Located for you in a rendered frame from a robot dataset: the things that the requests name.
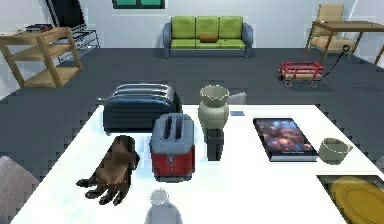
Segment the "green and grey sofa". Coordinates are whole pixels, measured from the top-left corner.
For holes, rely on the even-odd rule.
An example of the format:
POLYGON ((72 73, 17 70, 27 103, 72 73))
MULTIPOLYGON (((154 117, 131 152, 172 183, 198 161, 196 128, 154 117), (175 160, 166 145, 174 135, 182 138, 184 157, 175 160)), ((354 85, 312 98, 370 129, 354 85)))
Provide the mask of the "green and grey sofa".
POLYGON ((239 55, 248 58, 253 28, 242 16, 174 16, 163 28, 164 55, 239 55))

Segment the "pale green vase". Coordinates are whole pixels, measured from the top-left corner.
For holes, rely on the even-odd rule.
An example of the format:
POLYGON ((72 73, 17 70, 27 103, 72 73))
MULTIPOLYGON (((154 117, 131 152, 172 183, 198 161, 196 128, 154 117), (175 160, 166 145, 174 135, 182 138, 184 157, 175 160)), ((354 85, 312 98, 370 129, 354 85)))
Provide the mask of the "pale green vase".
POLYGON ((229 116, 229 90, 208 85, 200 90, 198 118, 203 129, 223 129, 229 116))

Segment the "dark blue four-slot toaster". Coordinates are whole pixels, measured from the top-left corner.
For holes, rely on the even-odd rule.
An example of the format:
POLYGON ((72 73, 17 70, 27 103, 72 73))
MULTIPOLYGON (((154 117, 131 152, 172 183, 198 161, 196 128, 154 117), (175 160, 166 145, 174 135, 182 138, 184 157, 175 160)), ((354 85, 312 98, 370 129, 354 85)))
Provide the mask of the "dark blue four-slot toaster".
POLYGON ((130 83, 116 88, 108 98, 99 98, 103 106, 103 128, 112 133, 151 133, 163 114, 181 113, 182 103, 169 85, 130 83))

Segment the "green window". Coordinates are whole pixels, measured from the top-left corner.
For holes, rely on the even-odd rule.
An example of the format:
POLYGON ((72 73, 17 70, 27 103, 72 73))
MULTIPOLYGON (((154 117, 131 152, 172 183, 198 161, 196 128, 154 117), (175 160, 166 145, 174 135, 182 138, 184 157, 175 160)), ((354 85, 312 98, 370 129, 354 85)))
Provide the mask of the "green window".
POLYGON ((112 0, 114 9, 164 9, 165 0, 112 0))

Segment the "white table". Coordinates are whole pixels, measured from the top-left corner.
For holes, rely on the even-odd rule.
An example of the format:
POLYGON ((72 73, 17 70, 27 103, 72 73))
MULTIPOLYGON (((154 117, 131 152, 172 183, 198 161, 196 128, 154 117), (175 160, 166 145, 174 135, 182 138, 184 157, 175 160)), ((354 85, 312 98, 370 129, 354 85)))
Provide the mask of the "white table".
POLYGON ((149 135, 135 137, 141 160, 132 186, 118 206, 85 198, 76 182, 89 177, 111 144, 96 109, 11 224, 144 224, 151 193, 162 187, 183 224, 345 224, 318 178, 376 175, 376 166, 354 148, 339 165, 270 162, 253 126, 256 117, 291 117, 313 146, 345 135, 314 105, 233 106, 224 128, 222 157, 206 158, 195 132, 196 168, 191 180, 161 185, 152 174, 149 135))

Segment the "wooden table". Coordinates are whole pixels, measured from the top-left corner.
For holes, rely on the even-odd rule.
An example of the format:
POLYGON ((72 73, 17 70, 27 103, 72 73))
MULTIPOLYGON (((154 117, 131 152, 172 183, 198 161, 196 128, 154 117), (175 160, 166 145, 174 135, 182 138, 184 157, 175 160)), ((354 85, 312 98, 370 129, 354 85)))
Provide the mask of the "wooden table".
POLYGON ((319 64, 323 64, 323 61, 326 58, 328 53, 340 52, 340 49, 331 48, 330 45, 331 45, 334 34, 341 33, 341 32, 357 32, 358 33, 358 38, 351 51, 351 55, 353 55, 364 33, 384 32, 384 25, 379 23, 369 22, 369 21, 330 21, 330 22, 313 21, 307 41, 306 41, 305 48, 309 50, 311 47, 314 46, 316 49, 321 50, 322 56, 319 59, 319 64), (313 39, 316 28, 322 28, 325 31, 329 32, 329 35, 325 38, 325 45, 322 47, 314 46, 311 43, 311 40, 313 39))

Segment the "wooden shelf unit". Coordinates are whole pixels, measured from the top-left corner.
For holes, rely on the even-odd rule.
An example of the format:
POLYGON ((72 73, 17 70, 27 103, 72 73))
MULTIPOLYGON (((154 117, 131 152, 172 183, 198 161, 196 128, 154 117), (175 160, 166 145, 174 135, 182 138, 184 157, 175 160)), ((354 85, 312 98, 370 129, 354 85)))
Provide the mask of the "wooden shelf unit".
POLYGON ((82 63, 70 28, 13 35, 0 35, 0 52, 20 88, 60 88, 82 71, 82 63), (75 66, 57 67, 53 60, 72 52, 75 66), (17 66, 18 61, 43 61, 46 68, 25 80, 17 66))

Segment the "pale green mug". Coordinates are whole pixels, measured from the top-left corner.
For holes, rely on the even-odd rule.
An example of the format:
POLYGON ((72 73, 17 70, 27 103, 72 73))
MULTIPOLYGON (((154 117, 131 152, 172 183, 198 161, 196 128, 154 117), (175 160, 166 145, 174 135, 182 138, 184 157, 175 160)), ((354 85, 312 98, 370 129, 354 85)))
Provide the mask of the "pale green mug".
POLYGON ((336 138, 325 138, 319 147, 319 158, 330 165, 339 165, 343 162, 353 146, 336 138))

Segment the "black television set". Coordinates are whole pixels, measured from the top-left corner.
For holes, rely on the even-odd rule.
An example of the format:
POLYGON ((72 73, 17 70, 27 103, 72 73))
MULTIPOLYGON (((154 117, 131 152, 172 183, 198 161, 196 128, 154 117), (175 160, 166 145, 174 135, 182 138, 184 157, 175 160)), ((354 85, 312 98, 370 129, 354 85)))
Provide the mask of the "black television set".
POLYGON ((85 24, 79 0, 45 0, 56 27, 78 28, 85 24))

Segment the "dark picture book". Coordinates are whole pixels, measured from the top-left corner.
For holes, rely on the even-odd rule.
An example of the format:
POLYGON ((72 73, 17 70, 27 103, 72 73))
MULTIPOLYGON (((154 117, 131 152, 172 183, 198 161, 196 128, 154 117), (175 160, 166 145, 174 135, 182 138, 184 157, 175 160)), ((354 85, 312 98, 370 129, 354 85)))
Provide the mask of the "dark picture book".
POLYGON ((292 118, 254 118, 270 162, 315 162, 317 150, 292 118))

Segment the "black square cup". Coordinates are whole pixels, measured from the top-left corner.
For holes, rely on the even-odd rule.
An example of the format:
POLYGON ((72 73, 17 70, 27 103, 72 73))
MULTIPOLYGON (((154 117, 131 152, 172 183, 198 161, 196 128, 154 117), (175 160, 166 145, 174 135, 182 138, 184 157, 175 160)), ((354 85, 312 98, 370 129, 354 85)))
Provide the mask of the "black square cup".
POLYGON ((219 161, 221 159, 223 145, 224 145, 224 132, 222 129, 208 129, 207 130, 207 158, 209 161, 219 161))

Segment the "yellow plate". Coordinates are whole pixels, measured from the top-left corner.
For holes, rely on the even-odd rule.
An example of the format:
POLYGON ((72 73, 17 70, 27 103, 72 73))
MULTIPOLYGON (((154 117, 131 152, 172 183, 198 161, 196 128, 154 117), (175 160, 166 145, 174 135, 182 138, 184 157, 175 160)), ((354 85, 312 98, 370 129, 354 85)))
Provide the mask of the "yellow plate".
POLYGON ((384 191, 353 176, 337 178, 330 195, 349 224, 384 224, 384 191))

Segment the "red and grey toaster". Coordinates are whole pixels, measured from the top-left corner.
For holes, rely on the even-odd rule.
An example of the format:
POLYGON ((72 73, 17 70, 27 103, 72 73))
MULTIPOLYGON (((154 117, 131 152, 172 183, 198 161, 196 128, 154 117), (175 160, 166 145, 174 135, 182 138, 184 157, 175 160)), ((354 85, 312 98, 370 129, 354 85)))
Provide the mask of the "red and grey toaster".
POLYGON ((195 170, 194 121, 187 114, 161 115, 155 122, 150 146, 152 172, 157 181, 180 182, 195 170))

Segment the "red toy wagon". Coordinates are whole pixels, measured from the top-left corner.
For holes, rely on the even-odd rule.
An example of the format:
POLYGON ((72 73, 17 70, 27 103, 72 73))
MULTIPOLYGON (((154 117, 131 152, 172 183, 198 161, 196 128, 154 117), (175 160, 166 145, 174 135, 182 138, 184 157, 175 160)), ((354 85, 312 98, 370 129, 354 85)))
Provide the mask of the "red toy wagon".
POLYGON ((317 62, 282 62, 278 70, 278 80, 285 88, 290 88, 294 81, 309 82, 311 88, 316 88, 319 82, 332 72, 341 57, 349 52, 350 46, 344 45, 337 60, 327 72, 324 72, 324 67, 317 62))

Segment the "grey chair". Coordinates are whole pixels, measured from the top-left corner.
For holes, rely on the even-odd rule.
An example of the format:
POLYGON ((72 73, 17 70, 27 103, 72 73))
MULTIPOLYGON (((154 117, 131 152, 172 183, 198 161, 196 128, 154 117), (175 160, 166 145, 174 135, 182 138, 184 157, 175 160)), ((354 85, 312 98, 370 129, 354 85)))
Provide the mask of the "grey chair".
POLYGON ((0 224, 10 224, 39 181, 7 156, 0 158, 0 224))

